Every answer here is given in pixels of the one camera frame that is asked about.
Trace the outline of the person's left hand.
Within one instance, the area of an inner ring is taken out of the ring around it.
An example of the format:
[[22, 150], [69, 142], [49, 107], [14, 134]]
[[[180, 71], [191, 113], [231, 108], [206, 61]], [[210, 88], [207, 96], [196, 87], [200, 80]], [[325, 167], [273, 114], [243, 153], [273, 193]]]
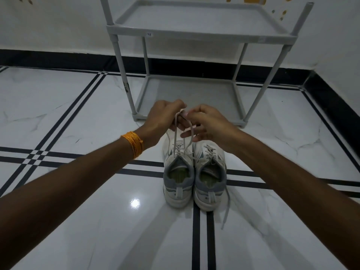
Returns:
[[150, 112], [144, 124], [134, 131], [143, 140], [145, 150], [155, 146], [159, 142], [160, 138], [164, 136], [164, 134], [168, 131], [163, 129], [158, 122], [158, 105], [158, 101], [156, 101], [150, 109]]

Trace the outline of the person's right hand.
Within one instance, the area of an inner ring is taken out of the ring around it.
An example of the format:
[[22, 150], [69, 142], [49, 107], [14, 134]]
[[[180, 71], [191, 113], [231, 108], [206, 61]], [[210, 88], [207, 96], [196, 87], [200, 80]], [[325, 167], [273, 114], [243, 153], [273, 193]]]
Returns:
[[227, 120], [217, 109], [214, 108], [213, 118], [210, 122], [210, 129], [214, 135], [214, 143], [216, 143], [225, 152], [235, 154], [240, 129], [235, 127]]

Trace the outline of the person's right forearm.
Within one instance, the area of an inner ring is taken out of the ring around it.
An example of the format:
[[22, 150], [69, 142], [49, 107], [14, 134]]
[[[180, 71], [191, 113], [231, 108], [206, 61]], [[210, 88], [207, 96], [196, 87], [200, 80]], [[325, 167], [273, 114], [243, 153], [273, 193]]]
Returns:
[[241, 130], [227, 138], [249, 166], [348, 269], [360, 270], [360, 204]]

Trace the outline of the person's left forearm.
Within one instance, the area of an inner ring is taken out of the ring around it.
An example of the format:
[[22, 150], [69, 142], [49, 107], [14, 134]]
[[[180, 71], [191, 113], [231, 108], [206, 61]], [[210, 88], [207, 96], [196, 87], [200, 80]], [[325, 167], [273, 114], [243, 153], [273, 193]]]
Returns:
[[133, 159], [120, 139], [0, 198], [0, 270], [10, 270]]

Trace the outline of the orange thread wristband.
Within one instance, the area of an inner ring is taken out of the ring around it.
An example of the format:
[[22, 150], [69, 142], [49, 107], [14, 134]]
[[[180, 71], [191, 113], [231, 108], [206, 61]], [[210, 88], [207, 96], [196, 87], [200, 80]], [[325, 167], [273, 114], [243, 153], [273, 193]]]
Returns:
[[129, 142], [133, 152], [133, 159], [137, 159], [145, 150], [143, 140], [134, 131], [129, 131], [126, 134], [121, 135], [121, 138], [124, 138]]

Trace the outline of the white grey sneaker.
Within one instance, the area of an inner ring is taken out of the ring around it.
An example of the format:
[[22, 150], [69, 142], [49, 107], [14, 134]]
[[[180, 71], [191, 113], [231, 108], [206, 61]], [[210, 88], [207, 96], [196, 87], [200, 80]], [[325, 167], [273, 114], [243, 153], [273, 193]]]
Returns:
[[200, 210], [218, 208], [227, 185], [225, 152], [213, 141], [193, 144], [195, 181], [193, 198]]
[[[187, 155], [173, 155], [174, 132], [168, 130], [162, 147], [164, 163], [163, 192], [165, 201], [173, 208], [184, 208], [192, 197], [195, 180], [194, 159]], [[178, 136], [177, 145], [183, 138]], [[191, 140], [185, 138], [186, 144]], [[188, 149], [193, 156], [193, 145]]]

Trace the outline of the grey plastic shoe rack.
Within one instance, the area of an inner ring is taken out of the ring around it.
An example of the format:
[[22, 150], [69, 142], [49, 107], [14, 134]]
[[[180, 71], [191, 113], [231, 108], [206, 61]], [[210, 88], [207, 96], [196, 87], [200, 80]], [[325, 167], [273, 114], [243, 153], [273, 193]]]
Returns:
[[[182, 99], [188, 108], [207, 103], [215, 106], [234, 125], [246, 127], [286, 55], [298, 39], [299, 31], [314, 3], [307, 2], [291, 32], [280, 25], [258, 4], [224, 4], [162, 0], [134, 0], [114, 20], [108, 0], [100, 0], [106, 29], [112, 42], [123, 85], [135, 122], [146, 120], [157, 100]], [[141, 37], [146, 77], [136, 104], [131, 94], [123, 58], [120, 36]], [[150, 72], [146, 39], [160, 37], [198, 41], [233, 41], [243, 44], [231, 79], [191, 76], [165, 76]], [[236, 77], [249, 44], [282, 45], [254, 102], [246, 112], [236, 85]]]

